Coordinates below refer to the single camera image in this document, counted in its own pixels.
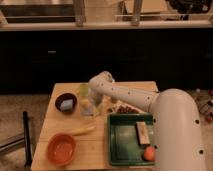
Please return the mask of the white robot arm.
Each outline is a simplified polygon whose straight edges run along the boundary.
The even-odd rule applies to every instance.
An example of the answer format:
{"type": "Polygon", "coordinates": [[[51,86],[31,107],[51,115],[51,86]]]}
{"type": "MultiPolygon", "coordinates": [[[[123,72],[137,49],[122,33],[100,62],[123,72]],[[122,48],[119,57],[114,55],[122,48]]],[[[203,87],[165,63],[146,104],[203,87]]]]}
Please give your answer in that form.
{"type": "Polygon", "coordinates": [[[130,88],[103,71],[89,80],[90,97],[107,95],[153,115],[155,171],[207,171],[199,110],[185,91],[130,88]]]}

